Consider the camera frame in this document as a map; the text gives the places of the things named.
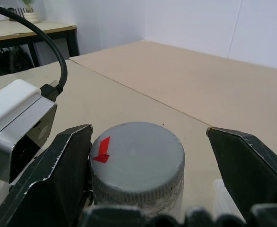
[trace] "jar lid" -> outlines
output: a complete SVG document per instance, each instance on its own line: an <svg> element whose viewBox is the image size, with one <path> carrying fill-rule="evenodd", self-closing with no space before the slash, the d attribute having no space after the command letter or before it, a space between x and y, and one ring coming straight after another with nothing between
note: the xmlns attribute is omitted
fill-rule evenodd
<svg viewBox="0 0 277 227"><path fill-rule="evenodd" d="M107 162L99 159L104 144ZM179 139L162 126L129 122L96 139L90 165L97 193L122 202L153 201L182 180L185 153Z"/></svg>

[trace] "wooden desk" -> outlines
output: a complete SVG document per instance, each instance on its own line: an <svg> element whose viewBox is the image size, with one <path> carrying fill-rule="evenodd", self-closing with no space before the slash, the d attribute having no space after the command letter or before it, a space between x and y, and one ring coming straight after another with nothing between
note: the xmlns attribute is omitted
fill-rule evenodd
<svg viewBox="0 0 277 227"><path fill-rule="evenodd" d="M71 58L209 125L254 134L277 154L277 70L140 41Z"/></svg>
<svg viewBox="0 0 277 227"><path fill-rule="evenodd" d="M44 21L35 25L43 30L51 39L66 38L69 55L79 55L76 26L50 21ZM0 48L27 44L35 67L40 65L34 48L34 43L38 42L42 42L42 40L22 24L8 20L0 21Z"/></svg>
<svg viewBox="0 0 277 227"><path fill-rule="evenodd" d="M92 142L106 129L124 122L164 124L178 136L186 153L183 212L191 206L203 206L211 212L212 184L221 176L206 136L208 125L72 61L67 61L67 65L68 81L57 98L58 109L45 146L49 146L59 132L82 124L93 125ZM0 89L15 79L41 87L59 76L59 64L53 63L2 76Z"/></svg>

